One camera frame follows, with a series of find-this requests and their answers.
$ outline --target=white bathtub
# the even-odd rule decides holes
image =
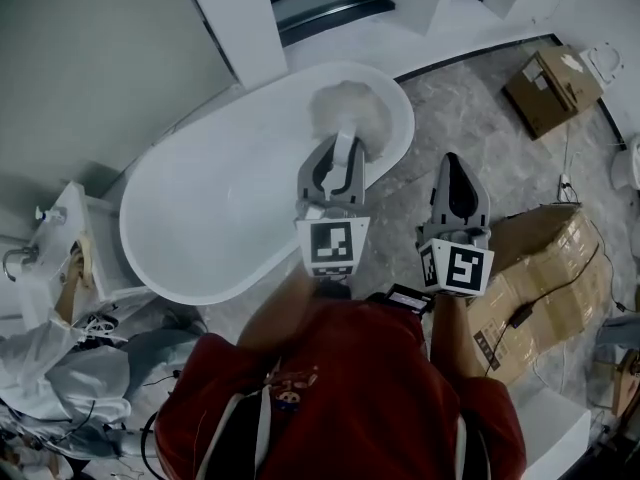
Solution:
[[[312,140],[308,106],[320,88],[369,85],[391,111],[392,136],[366,166],[370,186],[406,153],[413,110],[385,74],[355,63],[294,73],[230,103],[152,148],[120,211],[123,247],[140,279],[183,304],[242,293],[296,247],[298,168]]]

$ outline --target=faucet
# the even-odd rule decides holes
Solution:
[[[11,249],[5,252],[4,256],[2,257],[2,270],[4,272],[4,275],[7,276],[7,279],[9,279],[9,281],[13,281],[15,283],[15,276],[12,276],[9,273],[9,270],[7,270],[7,261],[9,261],[9,258],[11,256],[15,256],[16,254],[22,254],[23,256],[25,256],[25,259],[22,260],[22,264],[26,265],[29,263],[35,263],[35,261],[38,259],[39,252],[40,250],[38,249],[37,245],[34,245],[33,247],[21,247],[20,249]]]

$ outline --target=marble floor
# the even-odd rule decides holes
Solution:
[[[638,196],[630,187],[615,191],[611,186],[609,170],[618,148],[604,114],[596,106],[532,141],[500,92],[527,58],[546,44],[534,41],[496,50],[401,84],[415,111],[415,138],[405,157],[367,191],[371,226],[360,269],[351,279],[355,297],[385,291],[394,282],[416,289],[423,286],[414,227],[429,218],[438,166],[442,156],[453,151],[475,169],[487,188],[493,220],[555,202],[560,174],[568,173],[585,211],[606,241],[606,252],[615,267],[614,296],[634,307],[636,265],[629,232],[638,217]],[[298,253],[293,253],[240,296],[200,308],[209,330],[234,342],[249,317],[298,260]],[[590,407],[586,372],[604,315],[619,313],[610,306],[584,333],[540,356],[534,367],[509,387],[516,404],[547,385]],[[424,330],[428,338],[428,317]],[[158,378],[164,375],[158,372]],[[171,382],[155,390],[149,388],[140,397],[134,404],[133,426],[157,410]],[[598,410],[593,411],[593,417],[599,421],[610,418]],[[596,425],[592,432],[597,432]],[[121,464],[108,462],[109,471],[132,475]],[[139,461],[127,462],[143,471]],[[103,462],[97,469],[103,473],[104,467]],[[91,471],[98,474],[93,464]]]

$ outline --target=cardboard box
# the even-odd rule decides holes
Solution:
[[[520,327],[506,330],[489,370],[490,377],[508,384],[604,309],[611,268],[597,231],[576,205],[542,206],[498,222],[491,233],[494,277],[468,308],[484,368],[514,311],[536,301]]]
[[[504,87],[534,138],[591,107],[602,88],[569,46],[536,52]]]

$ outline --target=red sweatshirt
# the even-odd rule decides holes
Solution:
[[[260,480],[454,479],[461,412],[482,434],[491,477],[521,477],[524,441],[503,384],[449,384],[426,359],[409,311],[318,304],[277,371],[273,359],[219,336],[200,339],[155,425],[169,478],[193,480],[231,397],[265,383],[271,420]]]

